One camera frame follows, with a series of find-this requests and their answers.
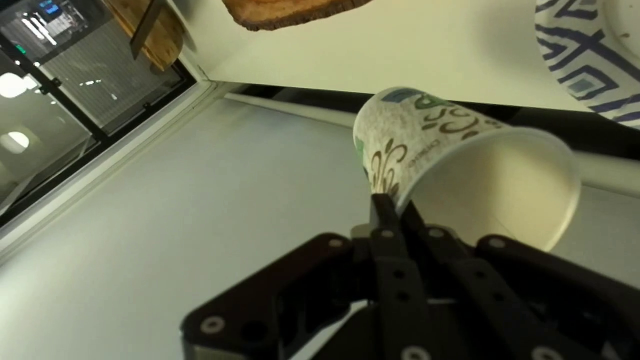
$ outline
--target white wall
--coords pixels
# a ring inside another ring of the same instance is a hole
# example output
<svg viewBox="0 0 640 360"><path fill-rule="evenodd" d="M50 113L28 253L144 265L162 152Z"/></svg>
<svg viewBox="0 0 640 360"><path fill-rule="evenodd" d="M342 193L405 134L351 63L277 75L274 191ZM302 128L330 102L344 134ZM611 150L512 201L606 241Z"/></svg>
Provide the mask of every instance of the white wall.
<svg viewBox="0 0 640 360"><path fill-rule="evenodd" d="M640 287L640 201L587 191L559 253ZM368 220L346 128L214 102L0 269L0 359L175 360L182 317L302 241Z"/></svg>

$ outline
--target paper cup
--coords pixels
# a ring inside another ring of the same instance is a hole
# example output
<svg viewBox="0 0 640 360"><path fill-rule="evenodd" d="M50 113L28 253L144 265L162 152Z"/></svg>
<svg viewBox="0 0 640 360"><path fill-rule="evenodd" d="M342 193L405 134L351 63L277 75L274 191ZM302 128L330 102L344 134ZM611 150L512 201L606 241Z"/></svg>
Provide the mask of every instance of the paper cup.
<svg viewBox="0 0 640 360"><path fill-rule="evenodd" d="M466 245L504 235L551 250L571 224L581 177L556 136L512 128L414 88L374 96L355 124L374 195L413 201L428 224Z"/></svg>

